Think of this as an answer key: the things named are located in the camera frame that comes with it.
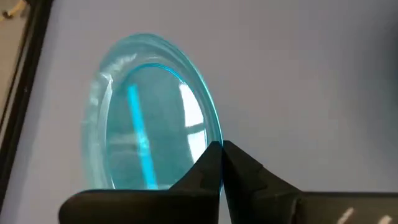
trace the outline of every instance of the blue stripe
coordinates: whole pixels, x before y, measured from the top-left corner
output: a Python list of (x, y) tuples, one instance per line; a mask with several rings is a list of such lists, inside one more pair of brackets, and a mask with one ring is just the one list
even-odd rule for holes
[(141, 107), (139, 104), (139, 96), (137, 85), (131, 85), (128, 87), (128, 98), (129, 106), (132, 118), (132, 125), (136, 133), (137, 143), (138, 143), (138, 155), (141, 160), (142, 172), (144, 174), (144, 179), (148, 189), (156, 190), (158, 189), (154, 162), (150, 156), (149, 141), (145, 134), (144, 119), (141, 113)]

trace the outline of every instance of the white surface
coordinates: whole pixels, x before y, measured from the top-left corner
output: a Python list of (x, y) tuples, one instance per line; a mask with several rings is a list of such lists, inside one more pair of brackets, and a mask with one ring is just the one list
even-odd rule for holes
[(396, 191), (397, 24), (396, 0), (56, 0), (0, 221), (56, 223), (85, 188), (90, 80), (135, 32), (190, 56), (224, 138), (278, 176), (303, 190)]

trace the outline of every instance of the black frame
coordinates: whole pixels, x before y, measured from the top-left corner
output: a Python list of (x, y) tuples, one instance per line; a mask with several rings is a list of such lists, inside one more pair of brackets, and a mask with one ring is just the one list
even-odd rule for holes
[(0, 119), (0, 211), (25, 120), (53, 0), (29, 0), (30, 12)]

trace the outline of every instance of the white table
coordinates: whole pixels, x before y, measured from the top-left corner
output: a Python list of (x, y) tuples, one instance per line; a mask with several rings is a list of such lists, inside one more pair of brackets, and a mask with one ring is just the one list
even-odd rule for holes
[(190, 56), (224, 138), (279, 177), (302, 190), (397, 191), (397, 15), (396, 0), (56, 0), (0, 222), (56, 223), (86, 188), (88, 87), (109, 46), (135, 32)]

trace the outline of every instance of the blue glass dish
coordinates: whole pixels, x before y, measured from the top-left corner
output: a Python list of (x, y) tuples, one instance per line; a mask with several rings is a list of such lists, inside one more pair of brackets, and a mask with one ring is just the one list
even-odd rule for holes
[(136, 34), (111, 47), (83, 121), (90, 188), (168, 189), (222, 140), (205, 82), (176, 46)]

